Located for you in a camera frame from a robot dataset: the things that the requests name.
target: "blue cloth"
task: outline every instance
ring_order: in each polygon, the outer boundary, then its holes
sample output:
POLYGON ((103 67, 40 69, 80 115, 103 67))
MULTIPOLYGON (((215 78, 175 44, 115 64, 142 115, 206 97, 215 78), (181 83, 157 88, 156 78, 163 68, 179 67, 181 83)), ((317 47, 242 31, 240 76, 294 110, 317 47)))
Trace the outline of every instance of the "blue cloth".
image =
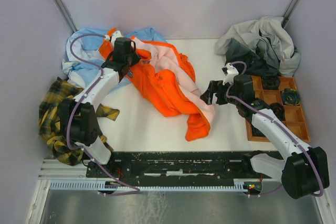
MULTIPOLYGON (((75 38, 83 34, 94 33, 105 35, 107 34, 107 32, 108 30, 106 29, 83 28, 70 36, 66 46, 68 59, 62 61, 62 69, 63 72, 68 75, 69 82, 71 84, 85 88, 97 76, 99 70, 97 67, 91 64, 77 60, 70 52, 70 43, 75 38)), ((125 37, 130 38, 133 35, 135 35, 140 40, 166 42, 166 40, 151 27, 133 31, 125 35, 125 37)), ((101 37, 87 36, 77 40, 74 43, 73 50, 74 53, 81 59, 85 59, 98 65, 102 65, 104 59, 97 51, 102 43, 103 38, 101 37)), ((123 78, 121 82, 112 90, 115 90, 129 83, 131 83, 129 79, 123 78)))

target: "orange jacket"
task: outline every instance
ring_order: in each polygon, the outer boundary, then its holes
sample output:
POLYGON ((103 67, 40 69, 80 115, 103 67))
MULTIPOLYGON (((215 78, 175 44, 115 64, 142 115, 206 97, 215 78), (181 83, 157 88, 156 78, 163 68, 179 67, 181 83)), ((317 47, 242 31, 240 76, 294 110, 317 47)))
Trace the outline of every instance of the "orange jacket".
MULTIPOLYGON (((142 60, 131 67, 130 81, 164 116, 190 115, 187 141, 208 136, 214 105, 200 99, 201 92, 195 84, 195 72, 188 57, 165 42, 140 41, 135 37, 132 40, 142 60)), ((104 58, 113 50, 108 44, 104 41, 99 49, 104 58)))

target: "wooden box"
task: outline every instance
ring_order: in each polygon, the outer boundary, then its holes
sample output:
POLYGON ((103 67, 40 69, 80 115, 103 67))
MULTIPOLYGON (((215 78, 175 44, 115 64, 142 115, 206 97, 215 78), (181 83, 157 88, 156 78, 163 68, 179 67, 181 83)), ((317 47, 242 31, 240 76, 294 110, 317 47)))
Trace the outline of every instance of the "wooden box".
MULTIPOLYGON (((297 86, 294 78, 279 77, 281 84, 279 90, 264 90, 261 83, 261 77, 252 76, 253 87, 256 92, 256 97, 263 99, 267 104, 278 102, 283 105, 281 99, 281 91, 285 88, 291 88, 297 90, 297 86)), ((310 142, 310 136, 308 133, 306 119, 304 117, 303 108, 299 106, 283 106, 285 108, 285 121, 282 123, 287 126, 298 138, 306 143, 310 142)), ((256 142, 269 142, 266 137, 253 136, 252 126, 246 121, 247 139, 249 141, 256 142)))

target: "white table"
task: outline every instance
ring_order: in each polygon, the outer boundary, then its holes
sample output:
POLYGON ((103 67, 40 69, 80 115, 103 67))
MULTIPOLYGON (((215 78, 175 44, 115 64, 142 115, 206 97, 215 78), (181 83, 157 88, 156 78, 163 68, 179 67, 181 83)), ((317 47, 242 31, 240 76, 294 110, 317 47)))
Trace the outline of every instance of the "white table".
MULTIPOLYGON (((210 80, 222 80, 222 56, 214 54, 216 39, 169 40, 189 57, 196 73, 196 84, 204 92, 210 80)), ((111 92, 102 104, 120 110, 114 122, 99 118, 108 143, 115 151, 188 152, 275 150, 271 143, 247 141, 245 119, 231 104, 216 106, 216 115, 208 137, 185 140, 188 115, 165 118, 142 98, 132 85, 111 92)))

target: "yellow and black plaid fabric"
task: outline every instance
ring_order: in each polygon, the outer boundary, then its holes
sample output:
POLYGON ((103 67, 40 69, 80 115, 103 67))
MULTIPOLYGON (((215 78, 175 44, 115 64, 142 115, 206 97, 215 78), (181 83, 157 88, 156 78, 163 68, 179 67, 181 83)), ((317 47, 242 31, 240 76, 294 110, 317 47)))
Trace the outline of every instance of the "yellow and black plaid fabric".
MULTIPOLYGON (((60 132, 57 106, 63 99, 72 99, 82 90, 82 88, 76 88, 67 81, 57 78, 39 106, 39 136, 47 143, 53 156, 67 165, 78 164, 83 157, 83 151, 81 149, 72 151, 68 148, 67 140, 60 132)), ((96 115, 98 117, 107 117, 115 121, 119 115, 119 110, 100 105, 96 111, 96 115)), ((100 139, 106 147, 113 151, 106 143, 106 137, 104 135, 101 135, 100 139)))

